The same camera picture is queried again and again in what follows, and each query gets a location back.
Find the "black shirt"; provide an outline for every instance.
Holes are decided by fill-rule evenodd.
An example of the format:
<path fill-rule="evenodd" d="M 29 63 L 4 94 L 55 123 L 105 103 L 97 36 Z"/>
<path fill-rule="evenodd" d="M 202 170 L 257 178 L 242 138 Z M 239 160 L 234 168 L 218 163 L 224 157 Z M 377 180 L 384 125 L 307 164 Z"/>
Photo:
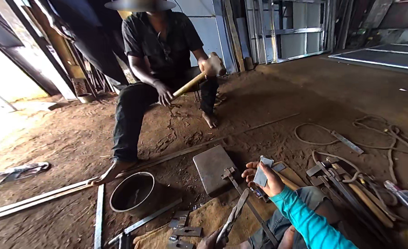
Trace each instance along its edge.
<path fill-rule="evenodd" d="M 191 68 L 190 51 L 203 43 L 190 19 L 183 13 L 167 11 L 166 40 L 158 37 L 145 12 L 136 12 L 123 21 L 127 56 L 148 57 L 154 77 L 181 77 Z"/>

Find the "jeans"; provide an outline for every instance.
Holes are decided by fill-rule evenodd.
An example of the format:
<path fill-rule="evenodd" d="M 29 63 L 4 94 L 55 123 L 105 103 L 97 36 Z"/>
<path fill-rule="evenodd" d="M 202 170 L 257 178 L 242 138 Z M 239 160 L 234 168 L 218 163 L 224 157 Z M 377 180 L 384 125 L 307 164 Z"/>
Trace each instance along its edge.
<path fill-rule="evenodd" d="M 192 67 L 183 77 L 175 79 L 161 79 L 173 91 L 178 90 L 201 71 Z M 218 90 L 216 77 L 208 77 L 200 84 L 201 110 L 213 114 L 214 101 Z M 115 113 L 115 128 L 113 134 L 114 159 L 134 162 L 138 160 L 138 139 L 141 132 L 142 119 L 147 108 L 158 102 L 158 92 L 152 86 L 142 82 L 131 84 L 124 88 L 118 97 Z"/>
<path fill-rule="evenodd" d="M 302 187 L 295 191 L 297 195 L 301 198 L 302 201 L 307 204 L 307 206 L 316 211 L 319 205 L 326 203 L 329 211 L 335 212 L 331 201 L 324 195 L 324 193 L 316 188 L 316 187 Z M 267 220 L 267 227 L 270 231 L 275 235 L 278 242 L 282 240 L 285 231 L 291 226 L 290 221 L 285 218 L 281 212 L 277 209 L 273 216 Z M 264 230 L 261 228 L 256 231 L 250 238 L 249 243 L 253 249 L 271 249 L 273 247 L 273 243 L 268 239 L 267 235 L 265 234 Z M 297 231 L 295 232 L 294 240 L 293 240 L 293 248 L 295 249 L 306 249 L 307 246 L 305 244 L 304 238 L 300 233 Z"/>

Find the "wooden beam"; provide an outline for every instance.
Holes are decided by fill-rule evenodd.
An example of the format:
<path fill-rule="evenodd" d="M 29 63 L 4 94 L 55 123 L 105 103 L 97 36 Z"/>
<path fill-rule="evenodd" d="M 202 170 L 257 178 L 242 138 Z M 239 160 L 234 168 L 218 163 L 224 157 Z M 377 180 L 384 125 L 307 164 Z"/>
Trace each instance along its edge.
<path fill-rule="evenodd" d="M 230 0 L 224 0 L 224 4 L 226 7 L 227 19 L 228 19 L 229 27 L 230 27 L 229 30 L 230 30 L 230 35 L 233 41 L 233 47 L 234 47 L 234 52 L 236 55 L 236 60 L 238 61 L 238 64 L 239 64 L 239 70 L 241 72 L 244 72 L 245 71 L 244 58 L 242 57 L 241 42 L 239 41 L 238 32 L 234 24 L 233 9 L 231 8 L 231 2 Z"/>

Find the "leg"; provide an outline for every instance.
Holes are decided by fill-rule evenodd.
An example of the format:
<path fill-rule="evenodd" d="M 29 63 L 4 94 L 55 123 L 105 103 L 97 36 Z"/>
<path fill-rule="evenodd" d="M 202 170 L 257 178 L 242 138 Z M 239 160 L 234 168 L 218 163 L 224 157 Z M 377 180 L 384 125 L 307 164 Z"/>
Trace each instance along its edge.
<path fill-rule="evenodd" d="M 296 190 L 296 193 L 310 209 L 314 210 L 317 214 L 326 217 L 330 224 L 339 221 L 337 218 L 338 215 L 335 212 L 331 201 L 320 189 L 316 187 L 303 187 Z M 267 220 L 267 226 L 280 242 L 282 241 L 285 231 L 291 226 L 291 223 L 281 214 L 281 212 L 279 212 L 279 210 L 276 210 L 273 213 L 273 216 Z M 262 229 L 256 231 L 248 241 L 254 249 L 273 248 L 273 244 L 268 240 L 267 235 Z M 295 232 L 294 235 L 293 248 L 306 248 L 305 241 L 298 232 Z"/>
<path fill-rule="evenodd" d="M 99 71 L 119 83 L 116 88 L 123 90 L 129 85 L 106 33 L 99 28 L 86 28 L 75 30 L 74 34 L 75 46 Z"/>
<path fill-rule="evenodd" d="M 201 73 L 199 67 L 192 67 L 186 72 L 188 81 Z M 200 83 L 201 89 L 201 110 L 203 111 L 203 118 L 208 123 L 210 128 L 218 125 L 218 120 L 213 114 L 214 101 L 216 100 L 216 93 L 218 92 L 218 81 L 216 77 L 208 77 L 204 82 Z"/>
<path fill-rule="evenodd" d="M 158 100 L 155 88 L 146 84 L 135 84 L 122 90 L 118 97 L 113 134 L 114 163 L 94 185 L 108 183 L 138 160 L 138 139 L 142 119 L 148 106 Z"/>

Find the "rope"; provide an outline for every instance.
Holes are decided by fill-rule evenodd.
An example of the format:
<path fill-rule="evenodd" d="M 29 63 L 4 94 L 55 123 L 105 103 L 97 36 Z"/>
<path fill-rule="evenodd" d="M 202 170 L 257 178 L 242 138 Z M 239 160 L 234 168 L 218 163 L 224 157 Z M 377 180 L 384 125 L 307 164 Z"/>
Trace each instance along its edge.
<path fill-rule="evenodd" d="M 369 126 L 362 123 L 363 121 L 366 121 L 366 120 L 373 120 L 373 121 L 377 121 L 377 122 L 382 122 L 383 125 L 386 126 L 386 128 L 384 130 L 378 130 L 376 128 L 369 127 Z M 397 144 L 398 141 L 400 141 L 402 144 L 404 144 L 408 148 L 408 137 L 402 136 L 401 135 L 401 130 L 397 126 L 395 126 L 393 124 L 389 124 L 387 122 L 387 120 L 385 120 L 384 118 L 379 117 L 379 116 L 366 115 L 366 116 L 364 116 L 362 118 L 356 119 L 352 124 L 355 127 L 366 128 L 366 129 L 372 130 L 372 131 L 374 131 L 376 133 L 384 134 L 386 136 L 390 136 L 392 138 L 391 144 L 389 146 L 372 146 L 372 145 L 367 145 L 367 144 L 362 144 L 362 143 L 357 143 L 357 142 L 353 142 L 353 143 L 357 144 L 359 146 L 362 146 L 362 147 L 367 147 L 367 148 L 372 148 L 372 149 L 379 149 L 379 150 L 388 150 L 388 162 L 389 162 L 390 175 L 391 175 L 391 178 L 393 180 L 393 183 L 397 184 L 398 181 L 396 179 L 396 175 L 395 175 L 395 172 L 394 172 L 393 151 L 399 151 L 399 152 L 408 154 L 408 150 L 402 150 L 402 149 L 396 148 L 396 144 Z M 300 125 L 295 127 L 295 136 L 299 141 L 301 141 L 303 143 L 311 144 L 311 145 L 318 145 L 318 146 L 326 146 L 326 145 L 331 145 L 331 144 L 335 144 L 335 143 L 340 142 L 339 139 L 335 139 L 334 141 L 331 141 L 329 143 L 313 143 L 313 142 L 303 140 L 298 135 L 298 128 L 300 128 L 301 126 L 304 126 L 304 125 L 314 125 L 316 127 L 319 127 L 321 129 L 327 131 L 330 134 L 333 132 L 332 130 L 329 130 L 328 128 L 323 127 L 323 126 L 318 125 L 318 124 L 313 124 L 313 123 L 300 124 Z M 315 156 L 314 156 L 315 153 L 318 153 L 318 154 L 321 154 L 321 155 L 326 155 L 326 156 L 335 156 L 335 155 L 331 155 L 331 154 L 327 154 L 327 153 L 323 153 L 323 152 L 318 152 L 318 151 L 314 150 L 313 153 L 312 153 L 312 157 L 313 157 L 313 160 L 314 160 L 315 163 L 317 162 L 317 160 L 315 159 Z M 354 174 L 354 176 L 353 176 L 353 178 L 351 180 L 349 180 L 349 181 L 343 180 L 343 182 L 349 183 L 351 181 L 356 180 L 358 174 L 361 172 L 359 170 L 359 168 L 356 167 L 356 165 L 354 165 L 352 162 L 349 162 L 349 161 L 345 160 L 344 158 L 341 158 L 339 156 L 335 156 L 335 157 L 337 157 L 337 158 L 341 159 L 342 161 L 348 163 L 353 168 L 355 168 L 356 171 L 357 171 Z"/>

